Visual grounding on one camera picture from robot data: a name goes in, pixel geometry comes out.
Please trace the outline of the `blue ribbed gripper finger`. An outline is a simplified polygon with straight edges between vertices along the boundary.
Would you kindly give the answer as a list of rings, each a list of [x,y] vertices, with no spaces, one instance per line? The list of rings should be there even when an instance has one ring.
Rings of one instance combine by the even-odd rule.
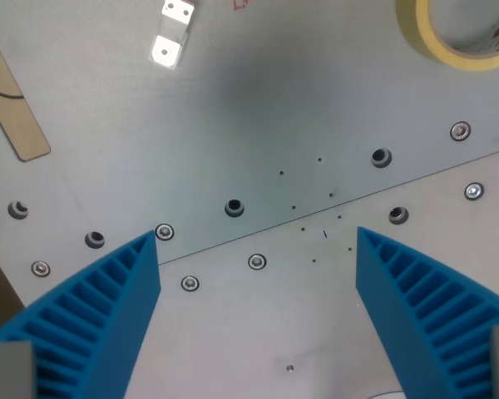
[[[123,398],[160,292],[149,231],[7,321],[0,342],[32,344],[38,398]]]
[[[357,230],[356,289],[407,398],[492,398],[499,295],[387,236]]]

